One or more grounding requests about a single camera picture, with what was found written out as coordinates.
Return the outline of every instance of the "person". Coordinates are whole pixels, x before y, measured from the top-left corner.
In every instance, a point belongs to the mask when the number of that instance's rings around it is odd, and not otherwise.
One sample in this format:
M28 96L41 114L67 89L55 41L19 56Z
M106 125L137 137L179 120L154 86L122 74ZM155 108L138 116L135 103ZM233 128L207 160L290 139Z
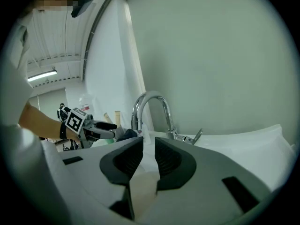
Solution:
M67 120L68 118L68 113L71 111L68 107L66 107L63 103L60 104L60 108L57 110L57 118L59 119L60 122L63 122ZM73 139L70 139L71 142L71 150L74 150L74 145L76 149L78 148L78 145L76 144L76 141Z
M39 137L64 137L79 142L78 135L63 126L62 122L47 117L28 102L33 88L27 82L30 49L27 25L32 19L32 10L56 10L57 6L69 6L74 1L76 0L34 0L25 8L12 28L0 57L0 93L1 97L5 98L5 103L0 103L1 125L19 124ZM18 96L13 96L12 90L18 91Z

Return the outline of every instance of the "wrist strap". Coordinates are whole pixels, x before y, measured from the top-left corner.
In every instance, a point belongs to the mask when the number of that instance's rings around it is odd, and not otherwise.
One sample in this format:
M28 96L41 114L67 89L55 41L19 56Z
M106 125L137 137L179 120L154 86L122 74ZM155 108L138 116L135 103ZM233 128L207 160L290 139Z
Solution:
M66 123L66 121L63 121L60 126L60 138L61 139L67 139L67 133L66 133L67 126L65 123Z

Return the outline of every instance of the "faucet handle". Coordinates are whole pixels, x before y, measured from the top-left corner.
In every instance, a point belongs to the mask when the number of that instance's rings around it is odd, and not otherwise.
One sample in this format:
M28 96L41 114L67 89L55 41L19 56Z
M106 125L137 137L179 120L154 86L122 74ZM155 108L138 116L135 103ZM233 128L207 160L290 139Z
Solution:
M199 138L201 137L203 133L203 129L201 128L199 130L199 132L196 134L195 138L190 138L188 136L181 136L181 135L176 135L175 139L178 140L178 141L181 141L181 142L184 142L184 143L188 143L188 144L191 144L191 145L194 145L198 140Z
M201 137L202 133L203 133L203 128L201 128L199 130L199 132L196 134L196 136L195 136L195 138L193 140L193 145L199 140L199 138Z

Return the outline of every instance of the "hand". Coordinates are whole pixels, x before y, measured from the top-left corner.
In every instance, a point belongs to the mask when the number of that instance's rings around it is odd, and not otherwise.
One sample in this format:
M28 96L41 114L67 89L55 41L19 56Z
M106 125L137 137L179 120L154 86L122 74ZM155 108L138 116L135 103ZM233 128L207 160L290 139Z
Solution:
M66 135L67 135L67 139L72 139L75 140L76 143L80 143L78 135L75 132L73 132L71 129L69 128L66 129Z

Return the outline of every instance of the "ceiling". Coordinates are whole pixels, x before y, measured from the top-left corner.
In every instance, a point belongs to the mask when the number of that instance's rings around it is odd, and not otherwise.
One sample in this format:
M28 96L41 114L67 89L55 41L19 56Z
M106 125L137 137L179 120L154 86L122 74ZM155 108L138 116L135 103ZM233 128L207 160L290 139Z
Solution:
M66 8L62 11L33 11L27 27L30 41L28 77L57 70L56 75L30 82L33 87L80 77L83 36L94 7L93 2L77 18L72 18L72 11Z

